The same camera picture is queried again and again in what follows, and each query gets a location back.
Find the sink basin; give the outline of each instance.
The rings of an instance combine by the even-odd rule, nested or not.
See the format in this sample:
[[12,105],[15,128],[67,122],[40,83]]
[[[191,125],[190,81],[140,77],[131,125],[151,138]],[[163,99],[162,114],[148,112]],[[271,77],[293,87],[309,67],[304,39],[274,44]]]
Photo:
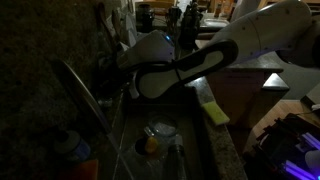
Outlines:
[[[156,117],[169,119],[174,124],[170,128],[176,126],[176,132],[173,132],[182,136],[185,157],[192,179],[218,178],[202,110],[194,88],[177,88],[164,97],[152,101],[125,98],[124,104],[124,125],[118,126],[123,128],[120,131],[113,131],[118,132],[116,136],[121,136],[120,151],[135,179],[161,179],[167,148],[175,136],[154,131],[150,127],[150,121],[157,119]],[[154,133],[159,142],[156,152],[151,155],[139,154],[135,148],[136,142],[146,135],[145,128]],[[114,171],[110,171],[111,174],[107,179],[130,179],[119,158],[115,163],[112,166]]]

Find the yellow sponge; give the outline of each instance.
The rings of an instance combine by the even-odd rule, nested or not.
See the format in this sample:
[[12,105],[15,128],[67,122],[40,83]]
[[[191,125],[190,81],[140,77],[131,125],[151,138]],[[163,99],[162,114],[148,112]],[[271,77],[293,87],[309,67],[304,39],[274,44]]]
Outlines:
[[230,118],[222,111],[215,101],[203,104],[202,108],[209,115],[212,122],[216,126],[228,123],[230,121]]

